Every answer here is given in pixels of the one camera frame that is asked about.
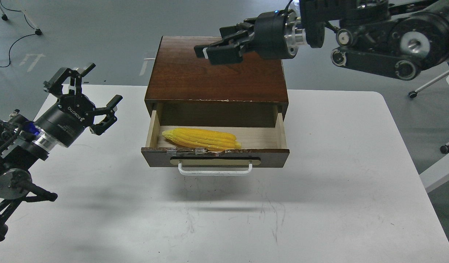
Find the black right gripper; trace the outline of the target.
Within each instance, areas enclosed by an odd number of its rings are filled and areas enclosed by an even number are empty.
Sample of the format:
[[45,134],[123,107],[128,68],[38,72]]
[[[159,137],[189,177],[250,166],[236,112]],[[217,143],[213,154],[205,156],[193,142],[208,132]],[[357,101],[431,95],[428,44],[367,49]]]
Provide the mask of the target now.
[[[298,51],[296,21],[297,13],[293,10],[261,13],[234,26],[221,27],[222,39],[194,46],[195,55],[212,65],[241,63],[246,52],[256,52],[267,60],[292,59]],[[238,32],[246,35],[235,35]]]

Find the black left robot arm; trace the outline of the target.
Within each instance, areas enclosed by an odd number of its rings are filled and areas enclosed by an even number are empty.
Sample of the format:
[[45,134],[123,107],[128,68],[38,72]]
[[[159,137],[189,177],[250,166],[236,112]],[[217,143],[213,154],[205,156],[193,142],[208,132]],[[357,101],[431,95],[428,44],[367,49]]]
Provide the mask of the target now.
[[6,221],[21,202],[54,202],[58,197],[32,182],[31,166],[39,159],[46,160],[56,145],[68,148],[86,128],[101,135],[117,121],[121,95],[97,108],[82,93],[82,78],[94,67],[94,63],[83,69],[61,67],[45,81],[44,91],[57,101],[36,121],[28,120],[18,109],[8,121],[0,120],[0,242],[8,232]]

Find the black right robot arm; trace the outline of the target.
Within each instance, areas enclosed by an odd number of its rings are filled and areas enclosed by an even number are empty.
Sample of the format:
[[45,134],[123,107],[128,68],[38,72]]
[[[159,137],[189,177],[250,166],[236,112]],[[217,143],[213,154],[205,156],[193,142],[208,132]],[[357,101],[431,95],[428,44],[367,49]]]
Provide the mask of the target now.
[[287,5],[220,28],[219,41],[194,51],[213,65],[240,63],[246,52],[291,59],[300,45],[322,47],[326,29],[338,43],[337,67],[408,81],[449,63],[449,0],[301,0],[299,12]]

